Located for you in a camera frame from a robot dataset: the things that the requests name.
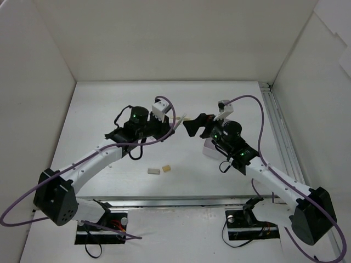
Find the purple-grey highlighter pen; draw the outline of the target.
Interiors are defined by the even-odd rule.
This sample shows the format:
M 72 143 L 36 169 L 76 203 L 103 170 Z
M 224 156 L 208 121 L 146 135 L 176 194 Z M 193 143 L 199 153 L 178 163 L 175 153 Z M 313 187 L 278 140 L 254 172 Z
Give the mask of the purple-grey highlighter pen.
M 173 130 L 176 130 L 183 122 L 184 122 L 184 120 L 179 120 L 179 121 L 176 120 L 175 125 L 173 127 Z

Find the tan yellow eraser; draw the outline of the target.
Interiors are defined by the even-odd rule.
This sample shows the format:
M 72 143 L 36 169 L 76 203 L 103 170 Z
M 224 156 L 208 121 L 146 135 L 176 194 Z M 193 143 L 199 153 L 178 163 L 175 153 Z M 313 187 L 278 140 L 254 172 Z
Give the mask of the tan yellow eraser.
M 163 170 L 164 173 L 169 172 L 169 171 L 171 171 L 171 166 L 170 165 L 166 165 L 166 166 L 162 167 L 162 170 Z

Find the yellow highlighter pen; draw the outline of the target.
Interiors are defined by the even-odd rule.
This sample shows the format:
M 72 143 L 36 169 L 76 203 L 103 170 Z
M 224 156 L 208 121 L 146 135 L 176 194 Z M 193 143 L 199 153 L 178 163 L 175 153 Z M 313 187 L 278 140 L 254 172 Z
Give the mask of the yellow highlighter pen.
M 177 121 L 179 121 L 179 120 L 189 121 L 189 120 L 190 120 L 190 118 L 188 118 L 188 117 L 186 117 L 186 116 L 181 116 L 181 117 L 176 116 L 175 119 L 176 119 Z

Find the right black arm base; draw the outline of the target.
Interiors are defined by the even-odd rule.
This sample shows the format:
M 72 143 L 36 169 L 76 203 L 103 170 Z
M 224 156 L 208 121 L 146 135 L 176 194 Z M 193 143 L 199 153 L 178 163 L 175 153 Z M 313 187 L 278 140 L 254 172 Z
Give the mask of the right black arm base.
M 258 221 L 253 215 L 254 205 L 263 198 L 249 199 L 241 209 L 226 209 L 222 227 L 222 241 L 232 248 L 241 248 L 253 241 L 280 239 L 279 228 L 267 221 Z

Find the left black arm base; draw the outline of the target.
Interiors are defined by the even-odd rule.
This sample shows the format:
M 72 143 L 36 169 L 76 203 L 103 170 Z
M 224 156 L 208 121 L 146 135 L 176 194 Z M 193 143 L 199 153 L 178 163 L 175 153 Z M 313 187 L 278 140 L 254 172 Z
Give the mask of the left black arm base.
M 78 200 L 76 244 L 124 244 L 128 212 L 116 210 L 108 202 Z

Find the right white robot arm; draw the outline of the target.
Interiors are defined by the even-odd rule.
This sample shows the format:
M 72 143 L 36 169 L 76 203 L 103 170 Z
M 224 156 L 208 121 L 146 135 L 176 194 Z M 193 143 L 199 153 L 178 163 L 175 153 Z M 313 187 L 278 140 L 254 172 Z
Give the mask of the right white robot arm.
M 322 187 L 313 189 L 287 174 L 263 163 L 261 154 L 242 137 L 242 126 L 236 121 L 216 120 L 214 115 L 200 114 L 184 121 L 188 135 L 194 137 L 203 127 L 200 138 L 210 138 L 224 152 L 230 165 L 241 174 L 257 180 L 278 195 L 288 211 L 279 211 L 278 219 L 305 244 L 315 245 L 336 221 L 330 194 Z

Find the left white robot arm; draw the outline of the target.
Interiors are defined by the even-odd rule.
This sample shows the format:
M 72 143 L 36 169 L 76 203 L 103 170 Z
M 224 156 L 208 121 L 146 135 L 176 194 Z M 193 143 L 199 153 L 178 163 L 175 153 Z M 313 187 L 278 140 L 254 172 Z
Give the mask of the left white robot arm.
M 106 134 L 104 141 L 84 159 L 63 170 L 43 171 L 34 205 L 57 226 L 76 220 L 89 221 L 97 230 L 105 229 L 110 222 L 111 206 L 77 198 L 77 193 L 101 170 L 129 155 L 136 143 L 145 143 L 150 137 L 161 141 L 166 134 L 174 134 L 166 115 L 170 109 L 165 100 L 157 100 L 151 111 L 141 106 L 132 107 L 129 120 Z

